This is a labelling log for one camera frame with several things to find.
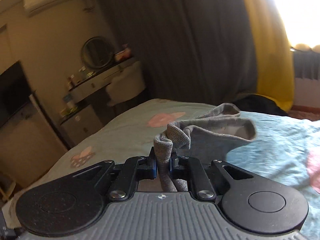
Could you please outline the grey knit pants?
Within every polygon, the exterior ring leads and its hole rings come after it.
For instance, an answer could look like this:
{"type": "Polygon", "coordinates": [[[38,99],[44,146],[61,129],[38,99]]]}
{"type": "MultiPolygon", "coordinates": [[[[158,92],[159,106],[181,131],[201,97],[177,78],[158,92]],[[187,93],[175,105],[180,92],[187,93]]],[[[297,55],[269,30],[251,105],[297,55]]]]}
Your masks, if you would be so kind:
{"type": "Polygon", "coordinates": [[[182,179],[169,177],[169,160],[174,152],[209,165],[214,159],[225,160],[228,152],[251,143],[256,135],[254,122],[242,118],[240,110],[231,103],[220,104],[193,119],[168,123],[167,129],[153,140],[162,189],[167,192],[188,189],[182,179]]]}

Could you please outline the white bedside cabinet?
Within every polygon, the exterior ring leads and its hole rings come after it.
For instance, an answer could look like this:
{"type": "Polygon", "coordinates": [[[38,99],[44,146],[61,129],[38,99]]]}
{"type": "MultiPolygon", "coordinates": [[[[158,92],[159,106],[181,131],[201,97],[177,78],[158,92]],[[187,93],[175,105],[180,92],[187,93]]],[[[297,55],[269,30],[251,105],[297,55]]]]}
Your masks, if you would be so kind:
{"type": "Polygon", "coordinates": [[[71,115],[61,123],[61,128],[68,141],[74,147],[87,137],[99,131],[103,124],[97,117],[91,105],[71,115]]]}

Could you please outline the white shell-back chair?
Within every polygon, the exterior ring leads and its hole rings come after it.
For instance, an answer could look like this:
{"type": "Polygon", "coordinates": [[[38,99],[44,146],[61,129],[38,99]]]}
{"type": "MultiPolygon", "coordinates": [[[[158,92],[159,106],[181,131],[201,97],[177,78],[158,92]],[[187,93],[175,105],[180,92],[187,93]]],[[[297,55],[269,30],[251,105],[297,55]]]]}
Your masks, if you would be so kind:
{"type": "Polygon", "coordinates": [[[138,96],[145,89],[143,72],[139,61],[124,68],[121,73],[106,86],[106,93],[110,100],[107,103],[112,107],[119,103],[129,101],[138,96]]]}

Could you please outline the black garment on bed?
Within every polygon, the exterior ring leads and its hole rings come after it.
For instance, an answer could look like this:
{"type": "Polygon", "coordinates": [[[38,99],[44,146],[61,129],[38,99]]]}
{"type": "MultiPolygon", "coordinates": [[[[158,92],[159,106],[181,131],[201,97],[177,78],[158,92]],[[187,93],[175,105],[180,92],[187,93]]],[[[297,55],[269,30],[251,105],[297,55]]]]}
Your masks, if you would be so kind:
{"type": "Polygon", "coordinates": [[[232,104],[245,112],[289,116],[284,110],[278,107],[274,101],[260,95],[248,95],[242,99],[233,101],[232,104]]]}

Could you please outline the white vanity desk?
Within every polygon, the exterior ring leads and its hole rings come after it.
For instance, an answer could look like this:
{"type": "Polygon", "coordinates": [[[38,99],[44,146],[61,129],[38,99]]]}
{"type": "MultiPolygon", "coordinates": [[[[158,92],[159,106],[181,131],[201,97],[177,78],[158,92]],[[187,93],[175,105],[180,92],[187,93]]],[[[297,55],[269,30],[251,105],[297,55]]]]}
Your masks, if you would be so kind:
{"type": "Polygon", "coordinates": [[[75,103],[78,103],[91,94],[95,93],[99,89],[109,85],[114,77],[120,75],[125,68],[134,65],[136,62],[140,63],[134,57],[130,58],[109,69],[103,69],[99,73],[77,84],[69,92],[72,96],[73,101],[75,103]]]}

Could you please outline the mint patterned bed sheet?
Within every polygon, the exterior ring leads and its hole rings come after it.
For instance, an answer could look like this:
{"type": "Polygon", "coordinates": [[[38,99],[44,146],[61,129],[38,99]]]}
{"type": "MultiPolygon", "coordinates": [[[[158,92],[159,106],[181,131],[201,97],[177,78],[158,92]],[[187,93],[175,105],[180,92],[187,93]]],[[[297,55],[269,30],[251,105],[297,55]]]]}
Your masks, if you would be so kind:
{"type": "Polygon", "coordinates": [[[173,121],[216,106],[153,99],[110,121],[15,196],[7,218],[20,239],[319,239],[319,122],[240,111],[251,143],[203,168],[216,192],[167,192],[158,174],[110,201],[115,165],[148,156],[173,121]]]}

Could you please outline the round vanity mirror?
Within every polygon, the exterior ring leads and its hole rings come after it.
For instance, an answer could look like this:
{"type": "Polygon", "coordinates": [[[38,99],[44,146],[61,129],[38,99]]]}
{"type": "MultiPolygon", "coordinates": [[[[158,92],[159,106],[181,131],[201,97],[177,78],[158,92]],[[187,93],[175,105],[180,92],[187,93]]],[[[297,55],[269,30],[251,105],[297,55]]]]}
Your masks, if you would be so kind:
{"type": "Polygon", "coordinates": [[[84,43],[80,56],[85,67],[101,69],[112,62],[114,46],[106,38],[95,36],[84,43]]]}

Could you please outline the grey curtain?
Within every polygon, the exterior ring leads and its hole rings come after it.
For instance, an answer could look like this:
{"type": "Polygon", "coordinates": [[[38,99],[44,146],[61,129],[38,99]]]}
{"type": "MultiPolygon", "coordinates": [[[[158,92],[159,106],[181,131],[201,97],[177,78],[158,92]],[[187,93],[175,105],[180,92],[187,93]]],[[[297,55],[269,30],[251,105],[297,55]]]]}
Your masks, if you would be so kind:
{"type": "Polygon", "coordinates": [[[218,105],[257,86],[244,0],[98,0],[154,96],[218,105]]]}

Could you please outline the yellow curtain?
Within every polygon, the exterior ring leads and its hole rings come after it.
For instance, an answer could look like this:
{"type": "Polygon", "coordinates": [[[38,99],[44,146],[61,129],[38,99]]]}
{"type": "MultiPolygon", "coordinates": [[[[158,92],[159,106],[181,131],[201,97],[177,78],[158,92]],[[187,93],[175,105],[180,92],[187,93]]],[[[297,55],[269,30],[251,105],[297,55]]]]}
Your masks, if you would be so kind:
{"type": "Polygon", "coordinates": [[[244,0],[257,63],[256,94],[284,111],[293,105],[295,74],[284,24],[273,0],[244,0]]]}

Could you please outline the black wall television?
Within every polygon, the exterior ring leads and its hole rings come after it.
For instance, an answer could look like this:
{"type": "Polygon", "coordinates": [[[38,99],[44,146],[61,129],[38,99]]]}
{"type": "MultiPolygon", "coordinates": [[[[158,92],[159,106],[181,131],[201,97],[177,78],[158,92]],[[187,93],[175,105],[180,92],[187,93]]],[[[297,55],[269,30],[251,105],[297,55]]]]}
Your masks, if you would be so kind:
{"type": "Polygon", "coordinates": [[[31,95],[31,87],[20,61],[15,62],[1,74],[0,93],[0,124],[3,126],[29,102],[31,95]]]}

